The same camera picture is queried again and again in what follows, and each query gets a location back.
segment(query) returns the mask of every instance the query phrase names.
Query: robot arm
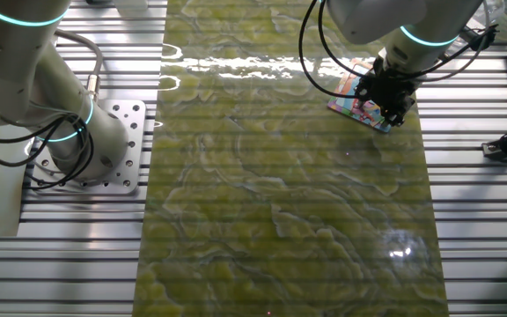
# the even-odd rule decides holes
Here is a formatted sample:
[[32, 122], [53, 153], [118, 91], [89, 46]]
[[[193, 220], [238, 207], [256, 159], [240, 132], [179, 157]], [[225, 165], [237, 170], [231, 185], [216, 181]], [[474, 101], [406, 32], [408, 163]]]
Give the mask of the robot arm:
[[[47, 139], [46, 147], [64, 174], [78, 170], [78, 181], [92, 181], [121, 162], [128, 134], [117, 117], [97, 105], [96, 94], [83, 87], [50, 43], [69, 6], [70, 0], [0, 0], [0, 125], [17, 123], [36, 133], [39, 123], [21, 121], [74, 114], [84, 122], [85, 140], [91, 139], [92, 146], [78, 137], [81, 129], [72, 122], [60, 123], [52, 136], [39, 137]], [[90, 90], [97, 85], [97, 78], [90, 77]], [[84, 167], [78, 164], [80, 157], [87, 162]]]
[[438, 62], [482, 0], [321, 0], [343, 36], [364, 44], [389, 34], [386, 50], [362, 77], [356, 96], [373, 100], [388, 124], [400, 126], [422, 83], [415, 76]]

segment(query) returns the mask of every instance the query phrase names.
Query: green marble mat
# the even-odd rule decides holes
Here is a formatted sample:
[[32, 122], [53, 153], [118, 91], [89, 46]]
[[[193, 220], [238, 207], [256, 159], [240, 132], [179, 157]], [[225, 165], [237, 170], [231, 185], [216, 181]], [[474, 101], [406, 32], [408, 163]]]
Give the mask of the green marble mat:
[[[385, 135], [328, 110], [308, 5], [169, 1], [134, 316], [447, 316], [417, 114]], [[305, 50], [333, 90], [315, 17]]]

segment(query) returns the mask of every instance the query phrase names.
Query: gray bracket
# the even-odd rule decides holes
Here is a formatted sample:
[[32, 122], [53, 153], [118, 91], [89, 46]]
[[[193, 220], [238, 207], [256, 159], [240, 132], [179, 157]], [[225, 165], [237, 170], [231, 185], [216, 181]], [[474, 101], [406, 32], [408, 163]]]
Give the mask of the gray bracket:
[[[142, 157], [146, 105], [140, 100], [100, 100], [99, 106], [121, 120], [129, 134], [127, 152], [121, 163], [104, 177], [88, 181], [68, 181], [63, 186], [35, 191], [39, 195], [132, 195], [138, 188], [140, 158]], [[48, 150], [44, 150], [36, 162], [47, 170], [58, 170]], [[44, 181], [59, 181], [63, 174], [49, 173], [34, 166], [33, 176]]]

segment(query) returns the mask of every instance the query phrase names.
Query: metal slotted table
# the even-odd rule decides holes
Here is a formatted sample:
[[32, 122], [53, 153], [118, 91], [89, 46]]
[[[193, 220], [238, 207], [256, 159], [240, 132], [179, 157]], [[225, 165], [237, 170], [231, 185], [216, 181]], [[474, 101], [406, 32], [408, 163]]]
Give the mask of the metal slotted table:
[[[151, 159], [166, 0], [140, 18], [112, 5], [73, 2], [61, 28], [105, 55], [102, 99], [143, 100], [147, 121], [140, 190], [132, 197], [27, 193], [17, 238], [0, 239], [0, 316], [130, 316]], [[94, 55], [69, 41], [58, 51], [80, 79]], [[507, 165], [482, 157], [507, 132], [507, 46], [463, 74], [418, 93], [451, 316], [507, 316]], [[441, 71], [457, 69], [470, 55]]]

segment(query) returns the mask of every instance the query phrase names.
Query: teal light ring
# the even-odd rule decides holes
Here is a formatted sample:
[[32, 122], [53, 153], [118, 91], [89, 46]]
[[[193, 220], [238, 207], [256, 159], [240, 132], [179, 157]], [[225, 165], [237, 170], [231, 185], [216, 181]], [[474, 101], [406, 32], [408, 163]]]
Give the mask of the teal light ring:
[[402, 30], [402, 32], [404, 34], [406, 34], [406, 36], [408, 38], [410, 38], [410, 40], [416, 42], [416, 43], [419, 43], [419, 44], [422, 44], [422, 45], [425, 45], [425, 46], [431, 46], [431, 47], [442, 47], [442, 46], [445, 46], [445, 45], [449, 45], [451, 43], [453, 43], [455, 40], [457, 40], [459, 38], [459, 36], [457, 35], [453, 40], [450, 40], [450, 41], [445, 41], [445, 42], [430, 42], [430, 41], [424, 41], [424, 40], [421, 40], [421, 39], [418, 39], [417, 37], [415, 37], [414, 35], [412, 35], [412, 33], [410, 33], [406, 27], [404, 26], [401, 26], [400, 29]]
[[[93, 98], [90, 98], [92, 100], [92, 108], [91, 110], [89, 111], [89, 116], [87, 117], [87, 120], [85, 121], [85, 125], [89, 124], [89, 121], [92, 120], [92, 117], [93, 117]], [[74, 132], [72, 134], [70, 134], [69, 136], [66, 136], [66, 137], [63, 137], [63, 138], [59, 138], [59, 139], [54, 139], [54, 140], [48, 140], [49, 142], [61, 142], [61, 141], [66, 141], [66, 140], [70, 140], [72, 137], [76, 136], [77, 133], [81, 132], [81, 128], [79, 128], [79, 130], [77, 132]]]
[[44, 22], [21, 21], [21, 20], [17, 20], [17, 19], [14, 19], [14, 18], [9, 18], [7, 16], [4, 16], [1, 13], [0, 13], [0, 20], [5, 21], [7, 23], [11, 23], [11, 24], [17, 25], [17, 26], [34, 26], [34, 27], [36, 27], [36, 26], [48, 26], [48, 25], [51, 25], [51, 24], [56, 23], [59, 20], [61, 20], [66, 15], [66, 12], [64, 12], [58, 18], [51, 19], [49, 21], [44, 21]]

